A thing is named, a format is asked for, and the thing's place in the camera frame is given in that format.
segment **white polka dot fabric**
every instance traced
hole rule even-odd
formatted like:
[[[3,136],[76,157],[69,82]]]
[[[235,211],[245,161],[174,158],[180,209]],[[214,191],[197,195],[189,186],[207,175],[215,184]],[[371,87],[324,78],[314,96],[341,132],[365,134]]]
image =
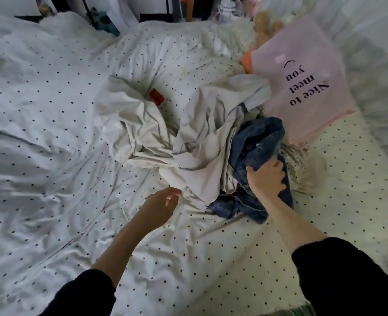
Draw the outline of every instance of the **white polka dot fabric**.
[[[109,156],[92,123],[100,83],[110,74],[143,95],[155,87],[177,124],[196,86],[241,71],[254,33],[237,24],[144,23],[111,39],[72,13],[40,25],[0,18],[0,315],[40,313],[166,186],[157,170]],[[295,195],[296,209],[359,247],[388,240],[388,159],[363,121],[334,124],[315,148],[329,177],[318,194]],[[134,251],[112,315],[253,315],[303,302],[271,223],[180,202]]]

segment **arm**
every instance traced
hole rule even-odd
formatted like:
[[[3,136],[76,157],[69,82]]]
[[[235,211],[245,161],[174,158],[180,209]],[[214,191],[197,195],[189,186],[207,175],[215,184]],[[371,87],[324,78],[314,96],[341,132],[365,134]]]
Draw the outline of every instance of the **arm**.
[[[115,303],[114,292],[133,250],[144,236],[170,219],[179,194],[180,190],[168,187],[149,196],[90,270],[61,287],[40,315],[109,315]]]
[[[248,183],[279,229],[317,315],[388,314],[388,276],[364,252],[327,237],[277,197],[286,188],[282,167],[276,158],[257,171],[247,167]]]

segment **sleeve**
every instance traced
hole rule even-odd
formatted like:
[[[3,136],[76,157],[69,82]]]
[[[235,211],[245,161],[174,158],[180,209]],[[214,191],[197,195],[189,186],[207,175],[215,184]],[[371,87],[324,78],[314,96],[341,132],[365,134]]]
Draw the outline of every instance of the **sleeve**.
[[[61,287],[40,316],[108,316],[115,303],[114,293],[115,288],[107,274],[88,270]]]
[[[318,316],[388,314],[388,276],[349,242],[328,238],[307,244],[292,260]]]

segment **jeans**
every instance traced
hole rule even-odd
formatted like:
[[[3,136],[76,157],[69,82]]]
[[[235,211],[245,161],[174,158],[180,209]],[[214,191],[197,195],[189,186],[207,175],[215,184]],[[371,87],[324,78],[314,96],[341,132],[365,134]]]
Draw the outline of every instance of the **jeans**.
[[[278,196],[293,208],[286,163],[279,154],[280,143],[284,136],[285,129],[282,121],[276,117],[259,118],[242,125],[233,137],[229,155],[233,177],[239,182],[240,187],[233,194],[222,192],[208,207],[213,213],[220,217],[232,218],[236,213],[241,212],[257,223],[264,223],[268,214],[248,185],[246,167],[251,166],[256,171],[273,155],[277,155],[277,159],[283,163],[283,171],[286,173],[282,180],[286,189]]]

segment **denim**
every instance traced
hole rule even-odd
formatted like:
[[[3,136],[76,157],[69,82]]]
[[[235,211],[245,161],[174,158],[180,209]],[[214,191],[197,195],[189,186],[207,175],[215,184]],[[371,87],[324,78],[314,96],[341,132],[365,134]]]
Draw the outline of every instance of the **denim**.
[[[246,167],[251,166],[256,171],[273,155],[277,155],[277,159],[283,163],[283,171],[286,173],[282,180],[286,189],[278,196],[293,208],[286,162],[279,154],[284,136],[285,129],[282,121],[276,117],[259,118],[242,125],[232,139],[228,160],[233,168],[233,177],[240,186],[233,194],[225,194],[221,191],[216,201],[208,207],[213,213],[224,218],[232,218],[236,213],[244,213],[257,223],[264,223],[269,215],[249,188]]]

